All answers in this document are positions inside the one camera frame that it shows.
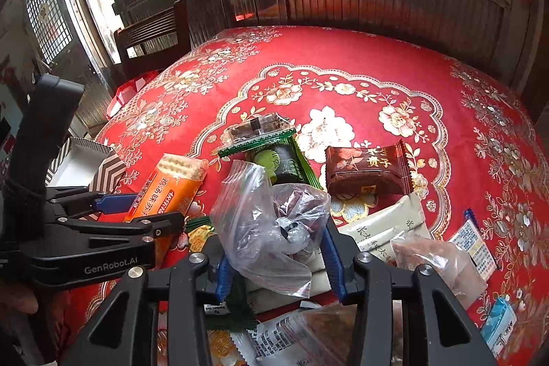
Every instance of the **metal screw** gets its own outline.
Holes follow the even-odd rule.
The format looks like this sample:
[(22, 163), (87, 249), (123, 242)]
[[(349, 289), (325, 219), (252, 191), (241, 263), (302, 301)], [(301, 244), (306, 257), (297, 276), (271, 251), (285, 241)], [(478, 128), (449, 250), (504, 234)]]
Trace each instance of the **metal screw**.
[(433, 274), (433, 267), (429, 264), (421, 264), (419, 266), (419, 272), (425, 276), (431, 276)]
[(128, 276), (131, 278), (138, 278), (143, 274), (143, 269), (141, 267), (132, 267), (128, 270)]
[(359, 254), (356, 255), (356, 258), (359, 260), (359, 262), (364, 262), (365, 264), (374, 260), (374, 256), (367, 251), (361, 251)]
[(189, 261), (191, 264), (200, 264), (204, 261), (206, 257), (202, 253), (193, 253), (189, 256)]

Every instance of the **floral tablecloth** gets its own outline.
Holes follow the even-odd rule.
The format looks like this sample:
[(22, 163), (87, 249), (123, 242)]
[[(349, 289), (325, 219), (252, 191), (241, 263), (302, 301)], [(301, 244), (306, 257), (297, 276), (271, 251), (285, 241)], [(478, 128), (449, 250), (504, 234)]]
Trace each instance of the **floral tablecloth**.
[[(549, 329), (548, 167), (512, 93), (457, 60), (382, 36), (240, 28), (164, 71), (97, 141), (113, 145), (128, 165), (122, 192), (139, 191), (164, 152), (208, 159), (208, 175), (189, 209), (198, 217), (208, 213), (229, 172), (230, 159), (212, 155), (224, 128), (269, 112), (294, 120), (297, 142), (321, 181), (327, 146), (368, 148), (404, 139), (432, 236), (451, 237), (470, 207), (500, 268), (469, 315), (480, 326), (494, 300), (506, 297), (518, 322), (499, 362), (527, 363)], [(386, 204), (374, 196), (339, 196), (332, 214), (344, 225)], [(175, 247), (165, 264), (180, 256)], [(68, 338), (113, 285), (72, 292)]]

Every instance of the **nutrition label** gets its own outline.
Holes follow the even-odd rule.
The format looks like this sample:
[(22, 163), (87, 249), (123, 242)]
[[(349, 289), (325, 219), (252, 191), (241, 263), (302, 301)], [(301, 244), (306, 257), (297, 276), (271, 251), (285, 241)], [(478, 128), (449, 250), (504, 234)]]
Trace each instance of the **nutrition label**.
[(488, 281), (488, 278), (492, 276), (496, 269), (496, 263), (473, 221), (467, 219), (449, 241), (471, 255), (482, 279)]

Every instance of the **striped box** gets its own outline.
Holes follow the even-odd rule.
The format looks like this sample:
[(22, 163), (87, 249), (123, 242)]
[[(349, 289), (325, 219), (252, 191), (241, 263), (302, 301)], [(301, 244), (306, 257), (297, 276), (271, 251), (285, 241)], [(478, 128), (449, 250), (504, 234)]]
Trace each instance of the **striped box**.
[[(114, 149), (91, 140), (69, 138), (49, 166), (46, 186), (86, 186), (111, 193), (126, 172)], [(83, 219), (97, 220), (99, 214)]]

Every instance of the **crumpled plastic bag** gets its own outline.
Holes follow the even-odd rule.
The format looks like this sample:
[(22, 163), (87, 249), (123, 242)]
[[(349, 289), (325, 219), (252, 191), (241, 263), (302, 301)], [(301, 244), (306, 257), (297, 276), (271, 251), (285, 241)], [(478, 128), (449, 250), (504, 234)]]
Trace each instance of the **crumpled plastic bag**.
[(262, 288), (302, 298), (311, 288), (303, 263), (318, 249), (329, 215), (326, 192), (271, 186), (263, 166), (241, 160), (233, 161), (210, 212), (235, 270)]
[(391, 246), (399, 268), (415, 270), (420, 264), (430, 264), (465, 310), (488, 287), (469, 253), (451, 242), (402, 232), (391, 239)]

